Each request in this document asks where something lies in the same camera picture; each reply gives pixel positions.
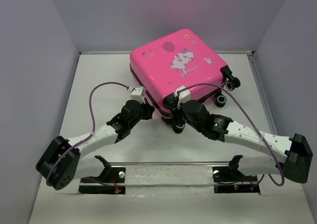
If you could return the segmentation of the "pink hard-shell suitcase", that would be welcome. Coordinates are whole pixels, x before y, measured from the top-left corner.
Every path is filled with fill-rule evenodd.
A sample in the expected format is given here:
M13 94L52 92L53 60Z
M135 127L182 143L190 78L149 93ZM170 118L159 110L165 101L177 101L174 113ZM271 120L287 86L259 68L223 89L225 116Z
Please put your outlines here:
M130 71L136 82L146 89L162 121L175 133L172 109L177 105L174 91L185 86L191 99L200 103L213 98L223 107L226 97L221 88L232 91L240 87L240 80L232 74L228 64L190 29L181 29L130 53Z

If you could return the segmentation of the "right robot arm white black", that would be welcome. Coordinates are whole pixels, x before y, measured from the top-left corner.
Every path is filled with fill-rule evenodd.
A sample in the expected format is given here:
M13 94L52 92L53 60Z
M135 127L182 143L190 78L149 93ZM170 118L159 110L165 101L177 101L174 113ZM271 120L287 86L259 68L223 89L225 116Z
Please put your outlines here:
M247 147L263 154L262 157L235 155L229 162L228 175L240 180L251 174L276 174L295 183L307 183L313 152L304 135L279 136L219 114L209 113L196 100L178 106L183 121L206 138Z

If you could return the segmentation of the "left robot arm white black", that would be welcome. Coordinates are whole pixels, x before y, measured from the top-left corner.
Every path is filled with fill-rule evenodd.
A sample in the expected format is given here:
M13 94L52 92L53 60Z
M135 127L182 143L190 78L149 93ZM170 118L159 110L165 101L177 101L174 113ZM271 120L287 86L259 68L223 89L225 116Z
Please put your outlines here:
M55 137L37 162L37 172L48 186L55 190L65 188L78 178L78 166L85 156L122 141L138 122L152 119L154 111L147 101L128 100L120 113L97 130L68 139Z

